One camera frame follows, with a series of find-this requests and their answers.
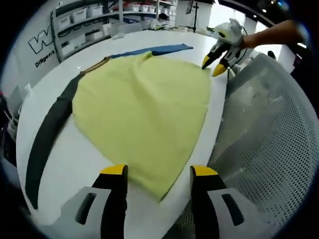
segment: white shelving unit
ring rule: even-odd
[[[103,27],[103,24],[109,22],[108,19],[116,18],[118,19],[118,24],[125,24],[124,16],[136,15],[140,16],[142,20],[146,18],[158,18],[158,15],[161,13],[161,8],[168,8],[169,13],[176,11],[177,0],[164,1],[164,0],[145,0],[145,3],[154,2],[156,6],[155,12],[142,12],[142,11],[132,11],[132,10],[123,10],[123,0],[114,1],[114,3],[118,4],[118,11],[107,12],[109,8],[109,1],[107,0],[79,0],[67,5],[62,5],[51,12],[51,30],[53,36],[53,42],[55,46],[55,50],[57,53],[57,57],[59,62],[64,61],[68,57],[74,55],[75,53],[83,50],[86,47],[89,47],[97,42],[103,41],[105,39],[110,38],[109,35],[104,35],[96,40],[86,41],[85,34],[94,34],[97,31],[97,28]],[[69,17],[72,13],[79,11],[84,8],[90,8],[92,6],[102,5],[103,12],[101,15],[97,15],[94,17],[87,17],[78,22],[71,22],[68,26],[63,28],[59,28],[58,21],[63,18]],[[173,14],[169,15],[169,23],[170,25],[175,25],[175,16]],[[72,45],[70,42],[82,37],[81,41],[78,45],[72,49]],[[65,53],[65,46],[70,46],[70,52]]]

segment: perforated metal panel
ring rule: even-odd
[[[255,203],[272,233],[299,207],[319,159],[319,121],[293,78],[259,55],[227,86],[209,167]],[[190,208],[177,221],[192,227]]]

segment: round table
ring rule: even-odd
[[[41,225],[52,224],[61,213],[61,206],[84,186],[92,186],[99,172],[111,162],[76,128],[71,116],[52,148],[46,163],[35,210],[25,194],[25,176],[29,154],[37,131],[56,98],[71,79],[104,57],[141,48],[186,44],[191,50],[162,57],[174,58],[201,66],[204,56],[216,39],[173,31],[141,31],[124,38],[108,39],[86,48],[68,58],[49,72],[25,99],[21,110],[17,137],[16,160],[19,179],[32,218]],[[218,60],[211,64],[214,69]],[[128,209],[125,220],[126,239],[160,239],[182,213],[190,198],[189,167],[209,161],[222,117],[227,73],[212,78],[209,109],[194,151],[179,178],[166,197],[158,204],[141,188],[129,183]]]

